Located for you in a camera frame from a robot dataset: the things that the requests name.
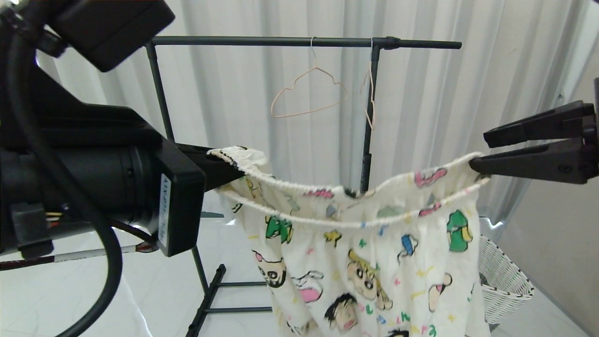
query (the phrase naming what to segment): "black metal rack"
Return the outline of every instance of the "black metal rack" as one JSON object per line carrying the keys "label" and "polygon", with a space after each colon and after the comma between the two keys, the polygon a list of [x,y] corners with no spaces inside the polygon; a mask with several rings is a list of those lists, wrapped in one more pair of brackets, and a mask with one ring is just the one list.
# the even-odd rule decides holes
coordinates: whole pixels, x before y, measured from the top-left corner
{"label": "black metal rack", "polygon": [[[379,69],[380,51],[382,49],[397,48],[427,48],[427,49],[460,49],[461,42],[453,41],[422,41],[422,40],[402,40],[397,37],[374,37],[374,38],[320,38],[320,37],[235,37],[235,36],[163,36],[155,37],[146,44],[152,77],[156,86],[158,103],[162,114],[167,138],[174,141],[173,126],[168,113],[167,99],[162,86],[162,79],[158,67],[158,56],[156,46],[277,46],[277,47],[361,47],[371,48],[371,72],[372,84],[368,85],[367,114],[372,120],[373,105],[370,100],[374,100],[376,91],[377,70]],[[370,181],[370,164],[372,154],[370,154],[371,128],[366,121],[366,131],[364,134],[364,152],[362,157],[362,174],[360,181],[360,190],[368,190]],[[204,300],[197,310],[193,322],[189,325],[187,337],[196,337],[204,324],[208,314],[232,313],[232,312],[267,312],[272,308],[265,307],[245,307],[245,308],[211,308],[212,302],[219,288],[221,287],[256,287],[265,286],[265,282],[222,282],[226,272],[226,267],[221,264],[216,269],[216,274],[210,285],[204,272],[204,266],[199,256],[198,247],[192,249],[193,260],[198,270],[199,280],[204,290]]]}

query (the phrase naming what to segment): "beige wall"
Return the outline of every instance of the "beige wall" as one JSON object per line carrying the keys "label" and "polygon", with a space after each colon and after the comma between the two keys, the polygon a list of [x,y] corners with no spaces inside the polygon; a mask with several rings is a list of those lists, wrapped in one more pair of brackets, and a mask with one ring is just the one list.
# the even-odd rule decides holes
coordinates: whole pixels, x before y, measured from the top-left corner
{"label": "beige wall", "polygon": [[[599,47],[575,100],[594,103]],[[599,336],[599,177],[586,185],[535,181],[499,246],[562,308]]]}

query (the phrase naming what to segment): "curtain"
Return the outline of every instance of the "curtain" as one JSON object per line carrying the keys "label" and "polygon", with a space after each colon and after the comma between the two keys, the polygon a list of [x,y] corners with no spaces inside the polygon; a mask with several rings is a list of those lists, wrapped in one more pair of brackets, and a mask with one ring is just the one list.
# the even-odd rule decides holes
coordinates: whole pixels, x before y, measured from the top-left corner
{"label": "curtain", "polygon": [[[370,151],[370,188],[408,171],[489,151],[482,134],[556,104],[568,46],[576,39],[578,1],[183,1],[160,35],[384,37],[463,42],[461,50],[383,50]],[[264,151],[285,180],[358,189],[365,133],[368,48],[157,46],[176,141]],[[347,88],[343,103],[275,119],[270,107],[315,62]],[[164,134],[144,48],[109,73],[75,51],[39,63],[79,99],[126,105]],[[326,76],[303,77],[274,107],[276,115],[339,101]],[[480,210],[505,218],[527,186],[496,177]],[[222,211],[215,195],[204,210]]]}

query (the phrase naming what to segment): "shorts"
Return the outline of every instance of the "shorts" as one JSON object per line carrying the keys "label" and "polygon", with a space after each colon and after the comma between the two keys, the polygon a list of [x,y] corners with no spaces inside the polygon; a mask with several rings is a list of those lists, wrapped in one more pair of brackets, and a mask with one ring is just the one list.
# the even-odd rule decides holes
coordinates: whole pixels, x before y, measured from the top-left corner
{"label": "shorts", "polygon": [[221,188],[272,294],[280,336],[490,336],[469,154],[359,193],[276,179],[266,156],[210,152],[246,173]]}

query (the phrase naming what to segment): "basket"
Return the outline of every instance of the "basket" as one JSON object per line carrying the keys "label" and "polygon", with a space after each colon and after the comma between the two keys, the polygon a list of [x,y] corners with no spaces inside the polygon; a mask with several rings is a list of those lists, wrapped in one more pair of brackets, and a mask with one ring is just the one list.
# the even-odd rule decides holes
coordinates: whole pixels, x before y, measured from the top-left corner
{"label": "basket", "polygon": [[480,238],[479,275],[489,324],[500,324],[533,298],[530,280],[493,241]]}

